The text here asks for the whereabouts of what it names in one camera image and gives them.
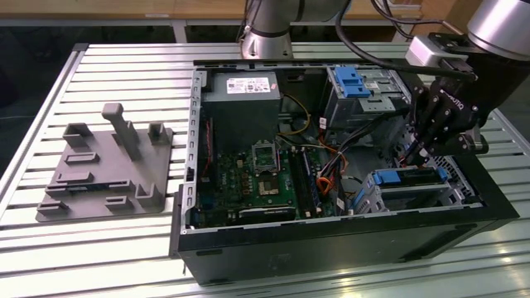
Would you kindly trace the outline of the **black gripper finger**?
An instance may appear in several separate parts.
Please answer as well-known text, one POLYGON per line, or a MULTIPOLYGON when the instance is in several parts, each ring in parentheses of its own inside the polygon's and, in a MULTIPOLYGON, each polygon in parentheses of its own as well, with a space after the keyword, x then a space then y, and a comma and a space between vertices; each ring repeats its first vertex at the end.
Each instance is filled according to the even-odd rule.
POLYGON ((481 126, 475 124, 470 130, 459 132, 453 136, 449 131, 442 130, 431 144, 427 146, 427 160, 434 160, 439 156, 469 156, 489 152, 490 146, 485 136, 481 134, 481 126))
POLYGON ((453 117, 447 93, 439 86, 417 90, 411 100, 409 124, 413 143, 407 148, 407 165, 423 165, 435 156, 446 140, 446 130, 453 117))

